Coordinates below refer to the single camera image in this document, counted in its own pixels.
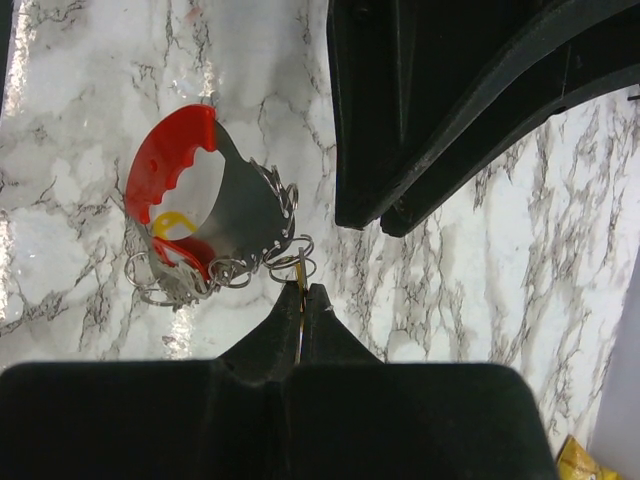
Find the metal red key organizer plate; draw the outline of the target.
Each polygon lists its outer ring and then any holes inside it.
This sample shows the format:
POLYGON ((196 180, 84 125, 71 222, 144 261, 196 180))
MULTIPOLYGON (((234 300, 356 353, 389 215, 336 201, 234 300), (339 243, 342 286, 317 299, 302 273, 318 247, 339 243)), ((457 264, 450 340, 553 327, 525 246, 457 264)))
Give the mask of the metal red key organizer plate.
POLYGON ((124 204, 146 244, 129 257, 125 275, 150 305, 198 303, 221 289, 242 289, 266 269, 286 282, 304 248, 307 279, 317 269, 314 241, 296 231, 299 192, 276 167, 244 159, 213 107, 183 106, 142 141, 128 173, 124 204), (197 227, 187 237, 215 252, 204 268, 163 263, 152 249, 152 224, 164 212, 184 214, 197 227))

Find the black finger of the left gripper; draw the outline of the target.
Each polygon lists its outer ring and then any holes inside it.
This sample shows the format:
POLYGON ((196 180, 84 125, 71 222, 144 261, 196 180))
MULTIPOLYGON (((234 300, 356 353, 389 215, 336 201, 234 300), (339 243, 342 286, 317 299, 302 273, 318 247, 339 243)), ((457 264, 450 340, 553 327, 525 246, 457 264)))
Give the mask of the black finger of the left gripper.
POLYGON ((333 1, 335 221, 379 218, 531 64, 554 1, 333 1))
POLYGON ((639 7, 577 35, 518 77, 381 217, 403 237, 550 117, 639 82, 639 7))

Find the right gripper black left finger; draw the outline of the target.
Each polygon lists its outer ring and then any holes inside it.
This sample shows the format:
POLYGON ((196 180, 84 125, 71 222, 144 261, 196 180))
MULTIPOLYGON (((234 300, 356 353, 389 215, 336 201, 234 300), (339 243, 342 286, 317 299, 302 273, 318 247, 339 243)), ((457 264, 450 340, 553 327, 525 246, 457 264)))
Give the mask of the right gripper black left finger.
POLYGON ((32 362, 1 376, 5 479, 286 479, 279 375, 265 357, 299 313, 289 283, 215 359, 32 362))

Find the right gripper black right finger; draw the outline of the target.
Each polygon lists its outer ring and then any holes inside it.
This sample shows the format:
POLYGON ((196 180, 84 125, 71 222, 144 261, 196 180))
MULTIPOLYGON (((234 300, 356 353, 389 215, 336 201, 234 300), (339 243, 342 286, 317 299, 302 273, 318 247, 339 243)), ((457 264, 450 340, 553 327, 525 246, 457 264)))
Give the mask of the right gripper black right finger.
POLYGON ((533 394, 492 363, 324 360, 350 332, 322 285, 303 355, 282 386, 290 479, 554 479, 533 394))

